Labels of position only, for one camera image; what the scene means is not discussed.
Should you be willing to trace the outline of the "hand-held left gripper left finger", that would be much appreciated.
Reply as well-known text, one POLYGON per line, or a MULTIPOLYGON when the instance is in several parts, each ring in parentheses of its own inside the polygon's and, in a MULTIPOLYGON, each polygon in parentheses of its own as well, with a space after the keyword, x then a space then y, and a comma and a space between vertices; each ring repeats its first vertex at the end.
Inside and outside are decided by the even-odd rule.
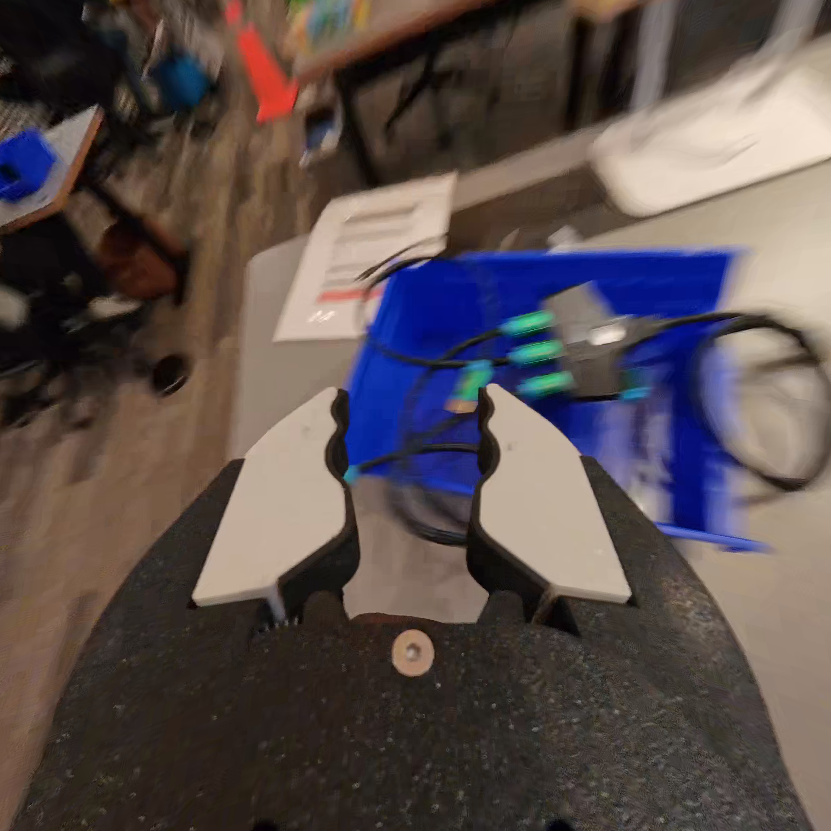
POLYGON ((343 596, 359 566, 348 427, 349 395, 329 387, 248 450, 193 587, 195 606, 303 608, 318 592, 343 596))

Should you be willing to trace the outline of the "white paper sheet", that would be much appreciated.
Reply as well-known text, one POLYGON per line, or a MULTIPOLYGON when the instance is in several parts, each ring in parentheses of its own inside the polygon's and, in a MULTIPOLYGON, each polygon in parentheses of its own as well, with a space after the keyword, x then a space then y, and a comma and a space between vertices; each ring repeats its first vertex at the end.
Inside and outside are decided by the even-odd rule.
POLYGON ((363 274, 441 253, 457 182, 452 172, 330 201, 306 241, 274 342, 358 338, 360 311, 371 320, 383 293, 371 288, 363 302, 363 274))

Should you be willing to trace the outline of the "blue chair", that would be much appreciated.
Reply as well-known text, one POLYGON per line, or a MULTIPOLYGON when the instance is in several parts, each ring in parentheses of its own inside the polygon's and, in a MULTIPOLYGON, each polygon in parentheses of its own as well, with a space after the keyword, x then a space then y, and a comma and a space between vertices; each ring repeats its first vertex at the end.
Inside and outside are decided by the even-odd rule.
POLYGON ((213 81, 191 55, 172 52, 150 70, 164 106, 173 114, 195 109, 213 88, 213 81))

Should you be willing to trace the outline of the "long wooden table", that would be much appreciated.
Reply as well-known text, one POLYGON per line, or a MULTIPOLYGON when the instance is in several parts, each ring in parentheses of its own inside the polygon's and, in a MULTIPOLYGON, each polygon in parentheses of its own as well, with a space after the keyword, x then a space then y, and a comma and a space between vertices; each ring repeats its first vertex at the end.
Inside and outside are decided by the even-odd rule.
POLYGON ((340 146, 371 189, 475 164, 568 129, 566 2, 369 2, 364 25, 293 60, 332 93, 340 146))

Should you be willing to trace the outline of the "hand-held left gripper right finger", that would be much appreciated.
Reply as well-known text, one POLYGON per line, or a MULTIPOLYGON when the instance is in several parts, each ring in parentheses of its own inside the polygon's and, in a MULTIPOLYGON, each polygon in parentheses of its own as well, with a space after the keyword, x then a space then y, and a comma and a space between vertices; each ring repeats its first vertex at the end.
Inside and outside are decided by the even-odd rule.
POLYGON ((583 464, 566 435, 495 383, 477 408, 480 478, 468 568, 486 590, 518 583, 526 603, 555 598, 626 605, 631 588, 583 464))

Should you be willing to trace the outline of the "blue plastic bin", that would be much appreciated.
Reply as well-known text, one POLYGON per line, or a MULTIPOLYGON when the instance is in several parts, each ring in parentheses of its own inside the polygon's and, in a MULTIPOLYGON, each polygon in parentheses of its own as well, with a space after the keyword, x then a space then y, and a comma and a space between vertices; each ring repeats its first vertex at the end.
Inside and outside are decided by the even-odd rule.
POLYGON ((383 287, 349 382, 348 480, 379 475, 394 517, 422 540, 464 543, 477 471, 475 409, 495 382, 596 458, 676 541, 737 553, 767 547, 736 531, 728 364, 715 349, 733 248, 470 254, 400 261, 383 287), (660 330, 622 357, 623 390, 579 400, 544 299, 594 283, 615 312, 660 330))

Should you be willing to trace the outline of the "orange cone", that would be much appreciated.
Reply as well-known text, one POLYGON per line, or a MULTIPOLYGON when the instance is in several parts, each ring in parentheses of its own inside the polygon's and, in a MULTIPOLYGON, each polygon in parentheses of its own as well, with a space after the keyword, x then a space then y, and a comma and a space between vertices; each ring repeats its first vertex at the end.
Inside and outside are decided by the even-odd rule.
POLYGON ((225 19, 257 104, 257 124, 261 126, 288 118, 296 106, 298 85, 266 46, 249 18, 246 2, 227 2, 225 19))

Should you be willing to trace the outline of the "wooden side table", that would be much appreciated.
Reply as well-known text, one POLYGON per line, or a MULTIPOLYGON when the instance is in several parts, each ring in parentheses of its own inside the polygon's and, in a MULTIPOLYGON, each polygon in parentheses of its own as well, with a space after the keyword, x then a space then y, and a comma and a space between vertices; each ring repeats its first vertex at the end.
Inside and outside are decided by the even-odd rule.
POLYGON ((15 234, 22 229, 63 216, 70 197, 78 190, 89 192, 117 219, 129 224, 167 263, 174 272, 174 306, 183 306, 189 286, 190 253, 178 242, 157 233, 158 227, 146 216, 134 212, 88 171, 87 160, 103 123, 103 110, 94 106, 78 115, 64 119, 46 130, 57 163, 36 193, 19 203, 2 203, 1 233, 15 234))

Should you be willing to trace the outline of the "small blue bin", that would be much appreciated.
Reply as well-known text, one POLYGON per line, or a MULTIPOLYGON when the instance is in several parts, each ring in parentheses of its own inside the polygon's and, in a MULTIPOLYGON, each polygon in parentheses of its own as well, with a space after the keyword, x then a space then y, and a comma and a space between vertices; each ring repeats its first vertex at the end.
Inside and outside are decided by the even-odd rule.
POLYGON ((39 130, 26 129, 1 141, 1 201, 17 203, 48 180, 59 156, 39 130))

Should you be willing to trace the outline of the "black office chair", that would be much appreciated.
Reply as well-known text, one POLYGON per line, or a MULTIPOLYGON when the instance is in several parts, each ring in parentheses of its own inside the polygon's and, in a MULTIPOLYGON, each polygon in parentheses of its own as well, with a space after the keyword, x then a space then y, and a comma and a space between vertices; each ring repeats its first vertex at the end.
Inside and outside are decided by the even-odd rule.
POLYGON ((184 299, 184 252, 113 226, 96 254, 54 238, 2 243, 2 428, 24 426, 57 405, 71 429, 94 420, 80 413, 95 394, 85 377, 115 383, 131 370, 158 397, 190 379, 188 358, 152 358, 140 343, 154 302, 184 299))

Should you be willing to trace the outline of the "black hdmi switch box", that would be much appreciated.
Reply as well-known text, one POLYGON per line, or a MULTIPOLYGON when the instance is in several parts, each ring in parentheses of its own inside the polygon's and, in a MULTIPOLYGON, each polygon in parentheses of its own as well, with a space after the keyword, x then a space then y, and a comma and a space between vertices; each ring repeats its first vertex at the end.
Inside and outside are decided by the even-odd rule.
POLYGON ((615 312, 594 283, 549 295, 543 308, 552 317, 560 363, 579 400, 618 397, 624 385, 623 355, 660 330, 657 317, 615 312))

